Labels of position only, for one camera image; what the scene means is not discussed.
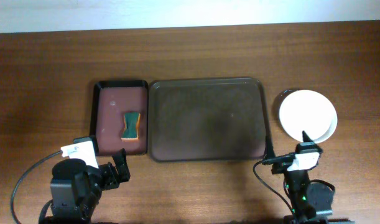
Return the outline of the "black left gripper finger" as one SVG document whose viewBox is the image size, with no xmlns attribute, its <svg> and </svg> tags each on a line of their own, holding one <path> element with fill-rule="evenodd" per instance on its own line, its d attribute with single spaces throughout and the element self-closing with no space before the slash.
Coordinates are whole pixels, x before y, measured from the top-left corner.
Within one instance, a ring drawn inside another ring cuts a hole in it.
<svg viewBox="0 0 380 224">
<path fill-rule="evenodd" d="M 95 152 L 95 155 L 97 156 L 99 153 L 99 147 L 98 147 L 97 138 L 95 135 L 76 138 L 73 140 L 73 143 L 78 144 L 78 143 L 88 142 L 88 141 L 90 141 L 93 144 L 93 150 Z"/>
<path fill-rule="evenodd" d="M 130 180 L 131 175 L 129 167 L 127 165 L 125 148 L 122 148 L 119 153 L 113 156 L 113 161 L 115 163 L 115 168 L 118 173 L 117 180 L 119 182 L 128 182 Z"/>
</svg>

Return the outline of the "green orange sponge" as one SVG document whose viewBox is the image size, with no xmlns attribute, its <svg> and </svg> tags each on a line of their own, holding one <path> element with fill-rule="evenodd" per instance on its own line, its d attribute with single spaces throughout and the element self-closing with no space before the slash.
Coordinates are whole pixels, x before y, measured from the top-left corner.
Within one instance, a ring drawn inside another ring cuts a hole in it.
<svg viewBox="0 0 380 224">
<path fill-rule="evenodd" d="M 130 112 L 124 114 L 124 130 L 121 135 L 122 141 L 135 141 L 139 139 L 139 123 L 141 114 Z"/>
</svg>

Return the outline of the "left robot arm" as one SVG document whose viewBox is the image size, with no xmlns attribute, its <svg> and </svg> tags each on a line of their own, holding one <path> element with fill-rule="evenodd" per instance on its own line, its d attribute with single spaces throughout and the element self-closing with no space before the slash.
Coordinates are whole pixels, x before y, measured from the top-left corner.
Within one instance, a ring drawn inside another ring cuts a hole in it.
<svg viewBox="0 0 380 224">
<path fill-rule="evenodd" d="M 52 199 L 42 208 L 39 223 L 91 223 L 102 192 L 129 181 L 125 149 L 112 155 L 113 163 L 103 165 L 97 163 L 97 151 L 95 136 L 76 138 L 61 147 L 65 159 L 52 169 Z"/>
</svg>

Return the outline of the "cream plate with red sauce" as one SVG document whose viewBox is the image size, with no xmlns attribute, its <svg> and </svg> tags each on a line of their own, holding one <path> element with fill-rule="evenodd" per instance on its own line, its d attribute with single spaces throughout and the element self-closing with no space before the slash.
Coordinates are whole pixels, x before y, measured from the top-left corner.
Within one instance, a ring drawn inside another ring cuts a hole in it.
<svg viewBox="0 0 380 224">
<path fill-rule="evenodd" d="M 329 139 L 338 125 L 333 103 L 312 90 L 295 90 L 287 94 L 278 110 L 283 130 L 294 140 L 302 142 L 302 133 L 315 143 Z"/>
</svg>

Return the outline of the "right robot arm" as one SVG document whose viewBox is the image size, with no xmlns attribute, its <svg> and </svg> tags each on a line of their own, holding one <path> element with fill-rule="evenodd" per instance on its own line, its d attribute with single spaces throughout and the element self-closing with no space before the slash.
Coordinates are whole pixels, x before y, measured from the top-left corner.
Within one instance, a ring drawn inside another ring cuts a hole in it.
<svg viewBox="0 0 380 224">
<path fill-rule="evenodd" d="M 291 212 L 283 218 L 284 223 L 328 223 L 327 217 L 333 213 L 335 186 L 309 178 L 308 172 L 318 166 L 323 149 L 306 132 L 302 132 L 302 138 L 294 152 L 276 156 L 271 138 L 267 137 L 266 155 L 261 164 L 271 165 L 273 175 L 284 176 L 283 188 L 287 198 L 283 201 Z"/>
</svg>

